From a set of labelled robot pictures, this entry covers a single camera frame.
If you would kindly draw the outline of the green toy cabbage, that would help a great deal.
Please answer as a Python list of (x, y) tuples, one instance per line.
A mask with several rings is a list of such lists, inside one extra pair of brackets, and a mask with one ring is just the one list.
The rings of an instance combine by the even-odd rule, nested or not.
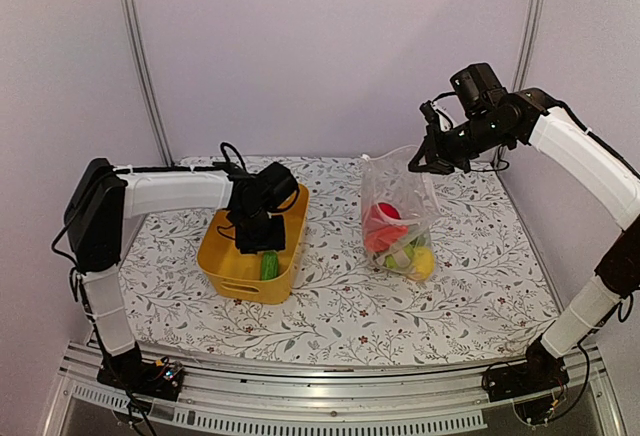
[(392, 271), (406, 272), (412, 266), (413, 258), (414, 247), (406, 245), (395, 252), (380, 256), (377, 263)]

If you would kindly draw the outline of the clear zip top bag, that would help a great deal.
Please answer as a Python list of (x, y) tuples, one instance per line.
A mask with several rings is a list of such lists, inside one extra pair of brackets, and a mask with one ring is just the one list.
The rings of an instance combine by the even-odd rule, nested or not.
[(418, 147), (361, 156), (361, 232), (369, 262), (413, 281), (436, 269), (431, 226), (441, 216), (431, 177), (408, 170)]

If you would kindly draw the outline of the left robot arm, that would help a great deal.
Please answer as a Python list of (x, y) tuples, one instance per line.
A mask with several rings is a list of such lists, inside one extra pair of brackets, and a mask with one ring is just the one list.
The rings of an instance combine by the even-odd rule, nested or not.
[(284, 165), (250, 173), (231, 162), (205, 167), (116, 167), (105, 158), (87, 166), (64, 216), (60, 238), (70, 250), (74, 289), (94, 327), (105, 364), (128, 390), (148, 382), (148, 368), (128, 323), (119, 283), (125, 220), (167, 211), (210, 208), (225, 212), (242, 254), (286, 247), (284, 212), (300, 194)]

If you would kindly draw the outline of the orange toy carrot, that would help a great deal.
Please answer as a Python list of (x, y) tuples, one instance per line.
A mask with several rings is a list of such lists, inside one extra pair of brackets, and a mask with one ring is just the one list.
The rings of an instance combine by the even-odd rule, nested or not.
[(387, 251), (408, 232), (405, 225), (387, 225), (373, 230), (364, 237), (365, 249), (373, 253)]

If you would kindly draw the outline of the yellow plastic basket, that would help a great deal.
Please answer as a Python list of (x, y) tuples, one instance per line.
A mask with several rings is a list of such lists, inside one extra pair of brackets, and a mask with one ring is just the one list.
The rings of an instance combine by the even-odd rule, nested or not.
[(231, 299), (276, 305), (290, 295), (300, 267), (305, 239), (306, 217), (310, 193), (300, 186), (300, 195), (291, 209), (283, 214), (286, 247), (278, 253), (278, 276), (261, 278), (261, 254), (242, 254), (230, 238), (235, 231), (219, 232), (229, 225), (227, 212), (219, 210), (201, 242), (197, 263), (219, 295)]

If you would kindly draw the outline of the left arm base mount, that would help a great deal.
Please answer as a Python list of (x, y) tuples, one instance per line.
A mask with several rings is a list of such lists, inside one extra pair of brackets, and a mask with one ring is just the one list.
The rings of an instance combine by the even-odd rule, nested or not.
[(105, 386), (128, 390), (134, 395), (176, 402), (184, 379), (184, 366), (167, 356), (145, 362), (133, 352), (104, 357), (97, 381)]

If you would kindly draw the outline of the red toy tomato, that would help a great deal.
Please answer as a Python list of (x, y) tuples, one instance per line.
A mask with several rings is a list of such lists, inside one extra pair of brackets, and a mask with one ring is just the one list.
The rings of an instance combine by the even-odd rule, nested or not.
[(370, 207), (369, 217), (379, 221), (399, 221), (401, 219), (399, 211), (386, 202), (374, 203)]

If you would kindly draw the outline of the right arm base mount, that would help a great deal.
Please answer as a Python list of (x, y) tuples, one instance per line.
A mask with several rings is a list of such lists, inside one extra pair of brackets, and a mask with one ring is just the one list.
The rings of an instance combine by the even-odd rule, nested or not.
[(563, 364), (544, 374), (528, 362), (491, 364), (481, 379), (490, 402), (513, 402), (516, 416), (530, 426), (546, 425), (553, 419), (568, 383)]

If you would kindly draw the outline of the yellow toy lemon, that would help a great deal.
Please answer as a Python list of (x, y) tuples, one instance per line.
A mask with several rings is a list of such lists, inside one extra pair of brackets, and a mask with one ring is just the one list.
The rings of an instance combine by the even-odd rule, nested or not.
[(429, 247), (417, 247), (414, 250), (412, 269), (408, 277), (413, 281), (428, 279), (436, 269), (436, 260)]

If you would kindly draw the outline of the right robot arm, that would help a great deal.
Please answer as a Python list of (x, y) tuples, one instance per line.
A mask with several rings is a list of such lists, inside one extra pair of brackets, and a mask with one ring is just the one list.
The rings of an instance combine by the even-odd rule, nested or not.
[(490, 149), (529, 145), (580, 182), (621, 230), (593, 277), (528, 347), (516, 378), (524, 391), (537, 392), (554, 378), (555, 364), (639, 288), (639, 174), (566, 103), (538, 88), (507, 91), (485, 62), (460, 70), (450, 83), (467, 120), (444, 130), (432, 103), (423, 103), (426, 135), (409, 171), (468, 173), (471, 161)]

